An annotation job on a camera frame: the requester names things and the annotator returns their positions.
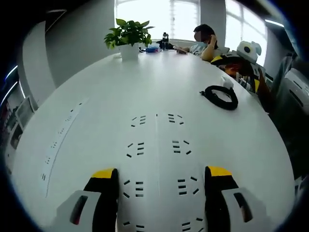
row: blue light strip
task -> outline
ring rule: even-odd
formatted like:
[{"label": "blue light strip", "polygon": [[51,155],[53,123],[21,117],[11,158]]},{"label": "blue light strip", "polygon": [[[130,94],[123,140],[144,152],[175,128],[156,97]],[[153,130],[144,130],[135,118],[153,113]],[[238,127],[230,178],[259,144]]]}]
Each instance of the blue light strip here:
[{"label": "blue light strip", "polygon": [[4,80],[6,80],[6,79],[9,77],[9,75],[11,75],[11,73],[14,72],[15,69],[17,69],[17,67],[18,67],[18,65],[16,65],[16,66],[9,72],[9,74],[6,75],[6,77],[5,77]]}]

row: person's arm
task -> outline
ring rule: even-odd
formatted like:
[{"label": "person's arm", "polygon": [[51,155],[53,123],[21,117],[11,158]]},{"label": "person's arm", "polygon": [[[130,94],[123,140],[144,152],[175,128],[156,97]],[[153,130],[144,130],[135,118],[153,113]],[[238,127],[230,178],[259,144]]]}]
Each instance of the person's arm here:
[{"label": "person's arm", "polygon": [[184,50],[186,52],[190,52],[190,48],[189,47],[182,47],[182,50]]},{"label": "person's arm", "polygon": [[204,61],[211,62],[213,60],[214,47],[216,45],[217,38],[215,35],[211,35],[211,42],[207,48],[202,52],[201,58]]}]

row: black water bottle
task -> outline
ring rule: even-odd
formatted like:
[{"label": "black water bottle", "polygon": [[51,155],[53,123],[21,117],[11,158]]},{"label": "black water bottle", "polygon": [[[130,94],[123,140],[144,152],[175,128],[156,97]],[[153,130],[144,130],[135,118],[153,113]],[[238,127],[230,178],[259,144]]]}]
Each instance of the black water bottle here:
[{"label": "black water bottle", "polygon": [[169,34],[166,32],[163,33],[163,38],[162,38],[162,49],[163,51],[168,50],[169,48]]}]

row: black hair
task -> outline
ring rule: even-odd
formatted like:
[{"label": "black hair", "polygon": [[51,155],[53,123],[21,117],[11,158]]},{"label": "black hair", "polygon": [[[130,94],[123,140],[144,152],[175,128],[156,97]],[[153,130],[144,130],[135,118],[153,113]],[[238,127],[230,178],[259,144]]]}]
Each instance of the black hair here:
[{"label": "black hair", "polygon": [[[211,36],[211,35],[216,35],[216,34],[214,33],[214,30],[213,30],[210,26],[208,26],[207,24],[201,24],[201,25],[197,26],[197,27],[194,29],[193,32],[199,32],[199,31],[202,33],[202,36],[203,36],[203,37],[205,37],[205,36],[208,37],[208,36]],[[217,48],[218,48],[217,43],[218,43],[218,41],[216,41],[216,44],[215,44],[215,46],[214,46],[214,49],[217,49]]]}]

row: potted plant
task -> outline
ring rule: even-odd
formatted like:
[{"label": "potted plant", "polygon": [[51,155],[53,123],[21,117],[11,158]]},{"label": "potted plant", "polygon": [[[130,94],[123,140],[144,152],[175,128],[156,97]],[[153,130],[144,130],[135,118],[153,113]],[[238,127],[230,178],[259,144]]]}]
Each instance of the potted plant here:
[{"label": "potted plant", "polygon": [[154,27],[146,27],[149,21],[144,23],[134,22],[132,20],[126,22],[117,18],[116,23],[119,27],[110,28],[112,33],[105,36],[105,44],[110,49],[118,46],[123,61],[138,59],[139,43],[144,43],[146,47],[148,44],[151,44],[151,35],[148,33],[148,29]]}]

